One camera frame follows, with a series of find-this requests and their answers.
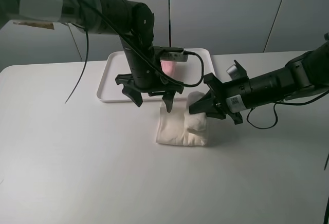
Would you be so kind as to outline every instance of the folded towel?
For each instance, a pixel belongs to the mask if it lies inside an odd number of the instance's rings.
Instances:
[[[193,92],[186,101],[174,101],[170,113],[162,102],[156,142],[180,146],[203,146],[207,144],[206,114],[189,114],[189,106],[204,94]]]

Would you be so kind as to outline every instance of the robotic arm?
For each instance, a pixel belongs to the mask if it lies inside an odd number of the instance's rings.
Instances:
[[[182,48],[153,46],[154,14],[146,4],[127,0],[60,0],[60,18],[36,19],[21,13],[24,1],[0,0],[0,29],[9,20],[47,21],[72,23],[89,33],[120,35],[131,73],[118,75],[116,83],[123,84],[122,93],[137,106],[143,102],[141,93],[147,92],[150,96],[163,96],[170,112],[175,93],[181,94],[183,86],[188,86],[164,76],[160,56],[166,53],[167,60],[186,61],[187,54],[191,53]],[[107,19],[115,28],[106,22]],[[171,58],[170,52],[174,52],[174,57]],[[241,124],[240,111],[328,91],[329,42],[289,61],[279,70],[253,79],[248,78],[236,61],[227,72],[232,78],[227,83],[222,83],[212,73],[204,76],[204,83],[210,90],[190,106],[191,114],[206,113],[218,119],[229,115],[235,124]]]
[[[31,22],[59,22],[72,23],[83,31],[94,34],[120,34],[120,37],[131,73],[120,74],[116,77],[117,84],[123,84],[122,93],[128,96],[137,106],[141,106],[142,92],[150,96],[163,96],[167,110],[172,108],[172,102],[176,92],[182,93],[183,85],[180,82],[170,82],[163,77],[160,56],[165,52],[166,60],[186,61],[187,55],[182,48],[154,47],[153,26],[154,14],[144,3],[127,0],[60,0],[62,10],[60,18],[30,17],[22,13],[25,0],[0,0],[0,29],[9,20]],[[93,9],[108,18],[116,27],[109,26]]]
[[[232,78],[230,82],[222,83],[212,73],[205,75],[204,83],[210,90],[190,106],[190,113],[206,113],[208,117],[218,119],[229,115],[235,124],[241,124],[240,111],[323,92],[323,95],[329,94],[328,72],[329,42],[290,60],[279,70],[253,79],[249,79],[245,69],[235,61],[235,65],[227,70]]]

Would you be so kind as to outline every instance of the white table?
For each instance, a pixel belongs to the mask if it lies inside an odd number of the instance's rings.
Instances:
[[[228,81],[234,59],[255,77],[301,53],[213,59]],[[0,74],[0,223],[322,223],[328,98],[278,106],[271,130],[212,120],[211,146],[165,146],[154,142],[158,102],[137,108],[96,98],[105,61],[88,64],[65,105],[82,65]],[[271,124],[272,106],[250,119]]]

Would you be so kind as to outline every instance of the tape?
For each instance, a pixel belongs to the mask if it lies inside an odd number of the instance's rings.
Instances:
[[[26,22],[26,21],[14,21],[14,25],[26,25],[37,28],[44,28],[49,30],[55,30],[53,23],[50,22]]]
[[[31,19],[57,22],[62,15],[63,0],[20,0],[20,15]]]

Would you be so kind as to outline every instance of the white tray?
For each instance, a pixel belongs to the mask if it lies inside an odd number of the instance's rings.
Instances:
[[[204,61],[205,74],[214,73],[210,54],[207,50],[202,48],[186,49],[198,53]],[[107,59],[107,64],[97,90],[97,97],[102,102],[127,102],[131,101],[127,96],[122,94],[123,85],[117,85],[115,77],[118,74],[131,73],[128,61],[124,52],[111,53]],[[197,83],[200,79],[201,64],[199,59],[194,55],[189,55],[187,62],[176,63],[174,79],[183,81],[187,84]],[[206,93],[209,90],[208,86],[203,82],[198,87],[186,88],[180,95],[176,93],[175,100],[184,100],[188,94],[194,91]],[[144,101],[159,101],[162,96],[149,97],[147,93],[142,93]]]

